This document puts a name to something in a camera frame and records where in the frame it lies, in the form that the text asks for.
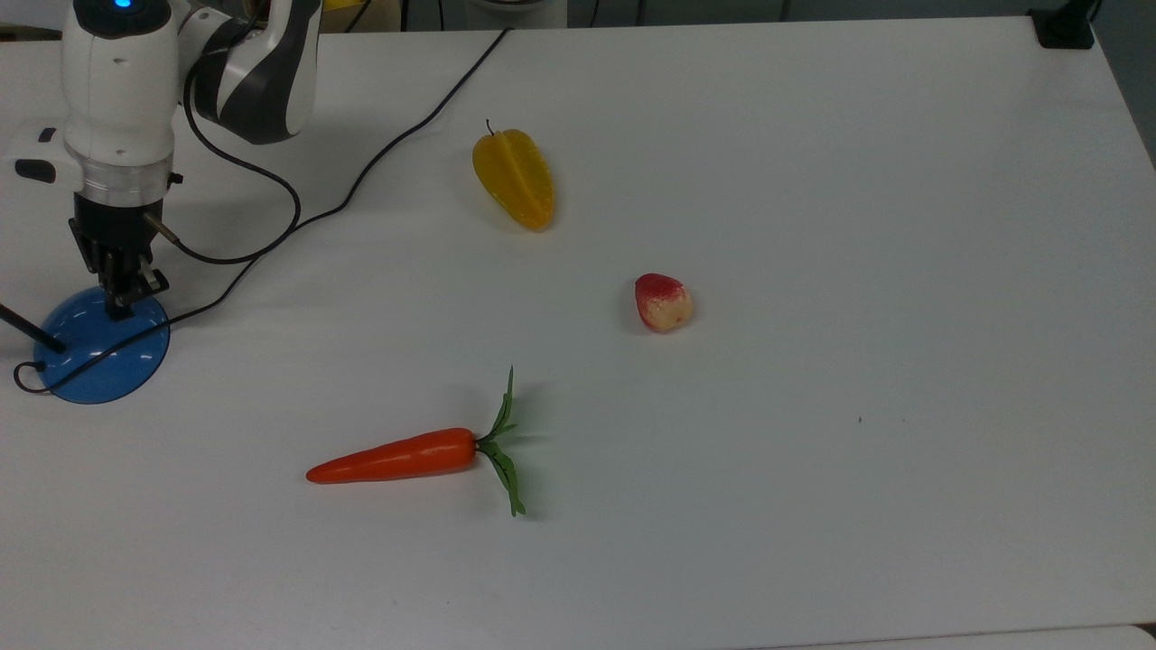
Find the carrot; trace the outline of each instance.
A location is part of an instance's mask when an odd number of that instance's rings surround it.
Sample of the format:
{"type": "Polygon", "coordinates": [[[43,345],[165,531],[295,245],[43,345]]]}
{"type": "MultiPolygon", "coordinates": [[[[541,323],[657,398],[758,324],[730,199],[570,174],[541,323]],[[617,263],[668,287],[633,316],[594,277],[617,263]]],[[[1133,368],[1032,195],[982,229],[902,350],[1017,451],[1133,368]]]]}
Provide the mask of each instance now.
{"type": "Polygon", "coordinates": [[[512,412],[513,368],[510,368],[502,408],[490,433],[484,436],[476,438],[473,431],[461,427],[430,431],[323,463],[306,472],[305,479],[314,483],[351,483],[433,477],[468,470],[474,464],[474,457],[481,453],[490,459],[502,485],[510,493],[510,514],[525,515],[526,507],[518,498],[518,474],[513,461],[497,443],[498,436],[517,427],[510,423],[512,412]]]}

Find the white table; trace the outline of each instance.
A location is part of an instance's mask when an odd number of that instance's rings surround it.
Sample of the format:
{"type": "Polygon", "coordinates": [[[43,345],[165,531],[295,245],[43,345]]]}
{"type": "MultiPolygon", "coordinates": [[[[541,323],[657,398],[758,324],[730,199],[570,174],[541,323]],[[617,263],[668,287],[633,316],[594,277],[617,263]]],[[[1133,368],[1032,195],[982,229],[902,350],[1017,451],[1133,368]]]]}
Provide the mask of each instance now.
{"type": "MultiPolygon", "coordinates": [[[[309,214],[492,34],[326,37],[309,214]]],[[[60,110],[0,47],[0,135],[60,110]]],[[[166,222],[217,254],[288,201],[178,127],[166,222]]],[[[91,286],[68,197],[5,178],[0,296],[91,286]]],[[[1156,619],[1156,175],[1101,51],[1027,19],[514,32],[350,209],[173,333],[128,398],[0,383],[16,648],[754,648],[1156,619]],[[473,176],[541,145],[546,234],[473,176]],[[632,280],[686,281],[670,335],[632,280]],[[526,519],[489,467],[310,466],[484,428],[505,370],[526,519]]],[[[170,312],[225,272],[163,242],[170,312]]],[[[0,330],[0,364],[29,345],[0,330]]]]}

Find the black cable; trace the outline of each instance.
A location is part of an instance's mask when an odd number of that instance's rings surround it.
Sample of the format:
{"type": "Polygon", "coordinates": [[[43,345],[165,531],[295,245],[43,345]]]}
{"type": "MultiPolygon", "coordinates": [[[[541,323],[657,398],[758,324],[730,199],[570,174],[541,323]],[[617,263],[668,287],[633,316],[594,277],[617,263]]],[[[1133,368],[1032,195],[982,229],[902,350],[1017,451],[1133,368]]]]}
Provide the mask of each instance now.
{"type": "MultiPolygon", "coordinates": [[[[458,94],[458,90],[460,90],[461,87],[466,84],[466,81],[468,81],[469,77],[472,77],[475,72],[477,72],[477,68],[481,67],[481,65],[486,61],[486,59],[489,58],[490,53],[494,52],[494,49],[498,46],[498,43],[501,43],[502,39],[505,38],[506,34],[509,34],[509,32],[510,32],[509,28],[502,30],[502,34],[499,34],[497,36],[497,38],[494,39],[494,43],[490,44],[490,46],[486,50],[484,53],[482,53],[482,56],[477,59],[477,61],[474,62],[474,65],[469,68],[469,71],[467,71],[466,74],[460,80],[458,80],[458,83],[455,83],[453,86],[453,88],[445,96],[445,98],[443,98],[442,102],[438,103],[437,108],[435,108],[433,111],[425,119],[423,119],[422,121],[417,123],[416,126],[409,128],[408,131],[406,131],[401,135],[394,138],[388,145],[385,146],[385,148],[383,148],[380,152],[378,152],[378,154],[376,156],[373,156],[373,158],[362,169],[361,173],[357,176],[357,179],[354,182],[353,187],[350,187],[349,193],[346,194],[344,200],[341,201],[341,204],[338,207],[335,207],[335,208],[333,208],[333,209],[331,209],[328,212],[324,212],[324,213],[321,213],[321,214],[319,214],[317,216],[310,217],[305,222],[303,222],[303,223],[296,226],[295,228],[292,228],[292,230],[290,231],[290,234],[296,232],[297,230],[301,230],[302,228],[304,228],[305,226],[309,226],[310,223],[313,223],[314,221],[319,221],[321,219],[325,219],[327,216],[332,216],[332,215],[334,215],[334,214],[343,210],[346,208],[346,206],[349,205],[349,201],[353,200],[354,193],[357,191],[357,187],[361,185],[362,180],[365,178],[365,176],[369,173],[369,171],[373,168],[373,165],[376,165],[377,162],[380,161],[383,156],[385,156],[385,154],[387,154],[391,149],[393,149],[394,147],[397,147],[398,143],[400,143],[402,140],[405,140],[409,135],[413,135],[420,128],[422,128],[423,126],[425,126],[427,124],[429,124],[435,117],[437,117],[437,115],[442,112],[442,109],[444,109],[445,105],[450,102],[450,99],[452,99],[453,96],[458,94]]],[[[190,119],[192,119],[191,116],[187,113],[187,111],[186,111],[186,117],[190,117],[190,119]]],[[[210,150],[213,150],[214,153],[220,152],[220,149],[216,149],[215,147],[213,149],[210,149],[210,150]]],[[[232,162],[231,158],[232,158],[232,156],[229,156],[225,160],[229,160],[230,162],[232,162]]],[[[232,279],[232,281],[225,288],[224,293],[222,293],[221,296],[217,297],[212,303],[209,303],[207,305],[203,305],[203,306],[200,306],[200,308],[197,308],[197,309],[191,310],[191,311],[186,311],[185,313],[181,313],[180,316],[176,316],[176,317],[170,318],[168,320],[164,320],[162,323],[157,323],[156,325],[153,325],[151,327],[148,327],[147,330],[142,330],[141,332],[139,332],[139,333],[136,333],[136,334],[134,334],[132,337],[128,337],[127,339],[124,339],[124,340],[121,340],[121,341],[119,341],[119,342],[110,346],[109,349],[104,350],[103,353],[101,353],[97,356],[94,356],[94,357],[89,359],[88,361],[86,361],[84,363],[82,363],[81,365],[79,365],[75,370],[73,370],[72,372],[69,372],[68,375],[66,375],[62,379],[60,379],[59,382],[57,382],[55,384],[53,384],[51,386],[45,386],[43,389],[31,389],[31,387],[27,386],[23,383],[23,381],[21,381],[21,378],[20,378],[20,371],[23,368],[35,368],[35,369],[37,369],[37,371],[43,371],[43,363],[36,363],[36,362],[31,362],[31,361],[25,361],[25,362],[22,362],[22,363],[17,364],[16,368],[13,370],[13,379],[15,381],[16,385],[20,386],[20,389],[22,391],[24,391],[24,392],[29,392],[29,393],[45,393],[45,392],[54,391],[54,390],[59,389],[60,386],[67,384],[68,382],[72,382],[73,379],[75,379],[76,377],[79,377],[80,375],[82,375],[83,372],[86,372],[89,368],[96,365],[101,361],[108,359],[109,356],[112,356],[113,354],[120,352],[121,349],[124,349],[124,348],[126,348],[126,347],[135,344],[136,341],[140,341],[140,340],[142,340],[142,339],[144,339],[147,337],[150,337],[151,334],[155,334],[156,332],[160,332],[161,330],[164,330],[165,327],[176,325],[176,324],[178,324],[178,323],[180,323],[183,320],[187,320],[187,319],[190,319],[190,318],[192,318],[194,316],[198,316],[200,313],[205,313],[206,311],[208,311],[208,310],[217,306],[218,304],[221,304],[222,302],[224,302],[225,298],[229,297],[229,294],[231,294],[232,290],[237,287],[237,285],[240,283],[240,280],[245,276],[246,273],[249,273],[249,269],[252,268],[253,265],[257,264],[257,261],[259,259],[260,259],[260,257],[257,257],[257,258],[253,258],[253,259],[249,260],[249,263],[232,279]]]]}
{"type": "Polygon", "coordinates": [[[253,28],[257,27],[257,21],[260,20],[261,14],[264,14],[265,10],[268,9],[268,8],[269,8],[269,0],[264,0],[257,7],[257,10],[253,12],[253,15],[249,16],[249,22],[245,23],[245,30],[242,31],[239,35],[237,35],[237,38],[235,38],[234,42],[229,44],[229,47],[234,47],[237,44],[239,44],[242,40],[244,40],[245,37],[247,37],[250,35],[250,32],[253,31],[253,28]]]}
{"type": "Polygon", "coordinates": [[[332,216],[332,215],[334,215],[334,214],[336,214],[336,213],[346,209],[346,206],[348,206],[349,201],[353,200],[354,193],[357,192],[357,187],[362,184],[362,180],[365,179],[365,176],[369,175],[370,170],[373,169],[373,165],[376,165],[378,161],[380,161],[386,154],[388,154],[390,150],[392,150],[394,147],[397,147],[399,143],[401,143],[402,140],[405,140],[406,138],[409,138],[410,135],[413,135],[414,133],[416,133],[417,131],[420,131],[422,127],[424,127],[427,124],[429,124],[430,121],[432,121],[432,119],[436,118],[438,116],[438,113],[442,112],[442,109],[444,109],[445,105],[450,103],[450,99],[453,99],[453,96],[458,94],[458,90],[460,90],[461,87],[465,86],[467,81],[469,81],[469,77],[473,76],[475,72],[477,72],[477,68],[481,67],[481,65],[483,62],[486,62],[486,59],[489,58],[490,52],[492,52],[494,49],[498,46],[498,43],[502,43],[502,39],[505,38],[506,34],[510,34],[510,28],[503,29],[502,34],[499,34],[498,37],[494,39],[494,43],[490,43],[490,46],[486,50],[486,52],[483,52],[482,56],[477,59],[477,61],[474,64],[474,66],[472,68],[469,68],[469,72],[467,72],[465,76],[462,76],[460,80],[458,80],[458,83],[455,83],[454,87],[452,89],[450,89],[450,93],[442,99],[442,102],[437,105],[437,108],[433,109],[433,112],[431,112],[430,115],[425,116],[425,119],[423,119],[420,123],[417,123],[416,125],[409,127],[409,130],[406,131],[405,133],[402,133],[401,135],[398,135],[397,138],[394,138],[393,141],[391,141],[388,145],[386,145],[380,152],[377,153],[376,156],[373,156],[373,158],[371,161],[369,161],[369,164],[366,164],[362,169],[361,173],[357,175],[357,179],[354,180],[353,186],[349,187],[349,192],[346,194],[346,199],[343,201],[341,201],[341,204],[338,205],[338,207],[335,207],[335,208],[333,208],[333,209],[331,209],[328,212],[323,212],[321,214],[319,214],[317,216],[312,216],[310,219],[306,219],[294,231],[296,232],[297,230],[301,230],[302,228],[309,226],[310,223],[313,223],[314,221],[320,221],[320,220],[323,220],[323,219],[325,219],[327,216],[332,216]]]}
{"type": "Polygon", "coordinates": [[[284,231],[282,231],[281,235],[279,235],[276,239],[273,239],[272,242],[269,242],[269,244],[266,245],[265,248],[262,248],[261,250],[251,252],[251,253],[245,254],[245,256],[235,257],[235,258],[224,258],[224,259],[222,259],[222,258],[215,258],[215,257],[209,257],[209,256],[206,256],[206,254],[201,254],[201,253],[199,253],[199,252],[190,249],[188,246],[186,246],[180,241],[180,237],[177,237],[176,234],[173,234],[172,230],[169,230],[166,227],[162,227],[160,222],[150,221],[150,223],[155,228],[158,228],[161,230],[161,234],[166,239],[169,239],[170,242],[172,242],[172,245],[177,246],[177,249],[179,249],[180,252],[185,253],[186,256],[188,256],[188,257],[191,257],[191,258],[193,258],[193,259],[195,259],[198,261],[203,261],[206,264],[215,264],[215,265],[221,265],[221,266],[228,266],[228,265],[234,265],[234,264],[244,264],[246,261],[254,260],[254,259],[264,256],[265,253],[272,251],[273,249],[280,246],[282,242],[284,242],[286,239],[289,238],[289,235],[292,235],[294,228],[301,221],[301,212],[302,212],[301,197],[297,194],[297,190],[295,190],[294,186],[290,185],[289,182],[286,180],[284,178],[281,178],[280,176],[273,173],[272,171],[262,169],[262,168],[260,168],[260,167],[258,167],[255,164],[245,162],[245,161],[243,161],[243,160],[240,160],[240,158],[238,158],[238,157],[236,157],[236,156],[234,156],[234,155],[231,155],[231,154],[222,150],[220,147],[217,147],[216,145],[214,145],[213,142],[210,142],[208,140],[208,138],[205,136],[205,134],[201,132],[201,128],[199,126],[197,126],[197,120],[193,119],[192,91],[193,91],[193,81],[194,81],[194,77],[197,76],[197,68],[198,68],[198,66],[200,66],[200,61],[198,61],[197,64],[194,64],[193,67],[192,67],[192,69],[188,71],[188,75],[185,77],[185,93],[184,93],[185,119],[188,120],[188,127],[193,131],[193,135],[195,135],[197,139],[200,140],[201,145],[205,145],[205,147],[208,150],[213,152],[217,156],[220,156],[220,157],[222,157],[222,158],[231,162],[232,164],[235,164],[237,167],[240,167],[243,169],[247,169],[247,170],[250,170],[252,172],[259,173],[259,175],[261,175],[261,176],[264,176],[264,177],[266,177],[266,178],[275,182],[276,184],[281,185],[282,187],[284,187],[284,190],[287,192],[289,192],[289,197],[292,198],[294,215],[292,215],[292,219],[289,221],[289,226],[286,227],[284,231]]]}
{"type": "Polygon", "coordinates": [[[349,21],[349,27],[346,28],[346,34],[349,34],[350,31],[354,30],[355,27],[357,27],[357,23],[361,21],[361,17],[364,16],[365,10],[369,9],[369,3],[372,1],[373,0],[365,0],[365,3],[362,5],[362,8],[357,10],[357,15],[354,16],[354,20],[349,21]]]}

